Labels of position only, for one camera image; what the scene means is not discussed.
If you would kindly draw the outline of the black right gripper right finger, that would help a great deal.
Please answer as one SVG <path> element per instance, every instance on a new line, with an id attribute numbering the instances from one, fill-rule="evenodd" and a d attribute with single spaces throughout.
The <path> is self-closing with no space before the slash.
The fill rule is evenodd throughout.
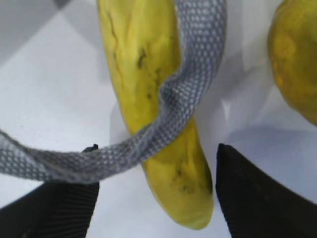
<path id="1" fill-rule="evenodd" d="M 233 238 L 315 238 L 317 205 L 227 144 L 216 154 L 216 192 Z"/>

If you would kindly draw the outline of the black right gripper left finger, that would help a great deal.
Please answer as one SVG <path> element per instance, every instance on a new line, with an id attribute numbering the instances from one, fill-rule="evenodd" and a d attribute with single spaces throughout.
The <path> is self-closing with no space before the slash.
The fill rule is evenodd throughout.
<path id="1" fill-rule="evenodd" d="M 2 238 L 84 238 L 100 184 L 46 182 L 0 209 Z"/>

